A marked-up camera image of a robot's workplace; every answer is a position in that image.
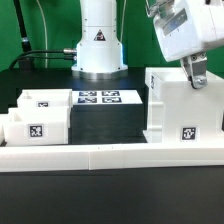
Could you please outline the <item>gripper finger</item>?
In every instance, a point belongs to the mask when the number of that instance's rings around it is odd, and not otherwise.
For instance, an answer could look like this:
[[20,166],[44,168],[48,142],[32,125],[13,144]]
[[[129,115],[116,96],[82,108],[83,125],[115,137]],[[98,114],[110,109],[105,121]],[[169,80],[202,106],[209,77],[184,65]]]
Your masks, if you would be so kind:
[[193,89],[201,89],[207,86],[207,56],[205,52],[186,56],[180,60],[180,63]]

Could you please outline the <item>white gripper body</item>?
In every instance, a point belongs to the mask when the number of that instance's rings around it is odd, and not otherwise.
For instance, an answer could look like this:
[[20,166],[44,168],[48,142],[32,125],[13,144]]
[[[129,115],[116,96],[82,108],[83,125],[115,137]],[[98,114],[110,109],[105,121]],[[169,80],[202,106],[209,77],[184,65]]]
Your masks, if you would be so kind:
[[224,45],[224,0],[146,0],[167,62]]

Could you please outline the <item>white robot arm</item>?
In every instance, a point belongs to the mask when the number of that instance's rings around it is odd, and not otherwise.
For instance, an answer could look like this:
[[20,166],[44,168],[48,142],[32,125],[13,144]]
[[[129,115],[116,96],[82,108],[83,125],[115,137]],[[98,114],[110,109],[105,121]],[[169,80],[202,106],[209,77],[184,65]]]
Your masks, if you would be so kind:
[[[74,73],[110,79],[125,70],[117,38],[116,0],[80,0],[82,38]],[[206,52],[224,46],[224,0],[155,0],[145,4],[166,61],[180,61],[194,89],[207,85]]]

